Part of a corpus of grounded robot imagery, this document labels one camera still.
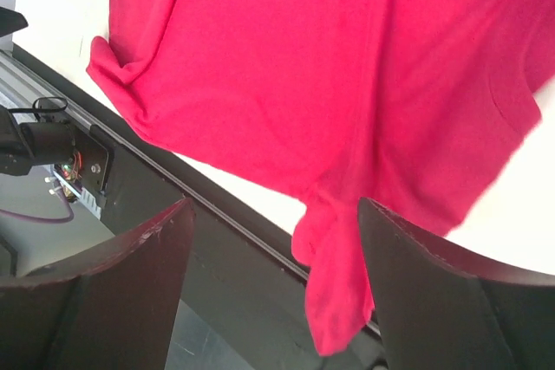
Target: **t-shirt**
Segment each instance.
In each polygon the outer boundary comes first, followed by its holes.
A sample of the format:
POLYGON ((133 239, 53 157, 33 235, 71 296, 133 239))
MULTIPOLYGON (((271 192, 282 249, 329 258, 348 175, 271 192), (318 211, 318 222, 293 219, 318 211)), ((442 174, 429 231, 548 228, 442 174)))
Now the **t-shirt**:
POLYGON ((110 0, 88 72, 145 141, 298 198, 317 351, 373 308, 370 197, 444 235, 539 121, 555 0, 110 0))

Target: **black frame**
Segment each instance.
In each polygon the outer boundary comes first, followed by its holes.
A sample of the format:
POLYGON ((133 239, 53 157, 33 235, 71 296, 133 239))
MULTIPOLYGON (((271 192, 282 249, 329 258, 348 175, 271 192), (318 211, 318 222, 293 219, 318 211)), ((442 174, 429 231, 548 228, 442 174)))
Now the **black frame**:
POLYGON ((182 299, 251 366, 348 370, 382 358, 373 322, 346 352, 318 357, 304 315, 308 271, 293 259, 287 233, 175 155, 148 145, 120 116, 17 45, 13 58, 193 199, 197 227, 182 299))

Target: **wire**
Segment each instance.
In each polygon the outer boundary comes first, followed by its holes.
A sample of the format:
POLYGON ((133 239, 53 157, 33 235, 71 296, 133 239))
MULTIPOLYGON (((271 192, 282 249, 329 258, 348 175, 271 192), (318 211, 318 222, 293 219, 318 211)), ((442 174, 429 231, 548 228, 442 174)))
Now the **wire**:
POLYGON ((33 104, 31 105, 30 108, 10 108, 8 111, 11 114, 30 114, 33 113, 35 115, 35 118, 37 120, 40 119, 39 114, 54 114, 54 113, 60 113, 63 112, 64 110, 66 110, 68 108, 68 100, 63 98, 63 97, 39 97, 38 99, 36 99, 35 101, 33 101, 33 104), (63 103, 60 107, 58 108, 38 108, 38 104, 43 101, 43 100, 53 100, 53 101, 60 101, 61 103, 63 103))
POLYGON ((82 156, 81 156, 81 152, 75 150, 74 153, 74 162, 73 162, 73 167, 71 168, 71 172, 69 173, 69 176, 66 178, 68 180, 76 180, 77 177, 79 176, 79 171, 82 168, 82 156))
POLYGON ((55 191, 55 194, 63 202, 63 206, 68 211, 68 215, 66 217, 62 217, 62 218, 34 217, 34 216, 28 216, 28 215, 25 215, 25 214, 19 214, 17 212, 3 210, 1 208, 0 208, 0 214, 2 214, 4 216, 7 216, 7 217, 14 218, 16 220, 27 221, 27 222, 31 222, 31 223, 37 223, 37 224, 66 224, 66 223, 69 223, 70 221, 72 221, 75 218, 75 214, 74 214, 73 210, 71 209, 71 205, 69 205, 69 201, 66 199, 66 196, 63 194, 62 185, 60 184, 60 181, 58 181, 58 180, 52 181, 52 185, 53 185, 53 189, 55 191))

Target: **black cable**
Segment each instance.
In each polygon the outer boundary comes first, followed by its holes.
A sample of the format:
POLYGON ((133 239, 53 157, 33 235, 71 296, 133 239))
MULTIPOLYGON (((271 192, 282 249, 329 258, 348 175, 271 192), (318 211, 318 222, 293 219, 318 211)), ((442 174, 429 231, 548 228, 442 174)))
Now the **black cable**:
POLYGON ((9 109, 9 112, 11 114, 34 114, 35 118, 39 120, 40 119, 39 114, 60 113, 65 111, 67 108, 68 108, 68 100, 64 99, 63 97, 39 97, 38 99, 33 101, 31 108, 11 108, 9 109), (52 100, 52 101, 58 100, 58 101, 61 101, 63 104, 58 108, 38 108, 37 107, 38 103, 40 103, 42 100, 52 100))

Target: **gray floor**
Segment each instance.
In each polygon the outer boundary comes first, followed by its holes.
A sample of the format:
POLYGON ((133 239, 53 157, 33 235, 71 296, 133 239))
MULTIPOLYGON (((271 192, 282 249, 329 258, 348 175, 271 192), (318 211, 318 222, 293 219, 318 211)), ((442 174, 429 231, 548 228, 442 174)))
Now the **gray floor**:
POLYGON ((185 303, 178 306, 166 370, 252 370, 185 303))

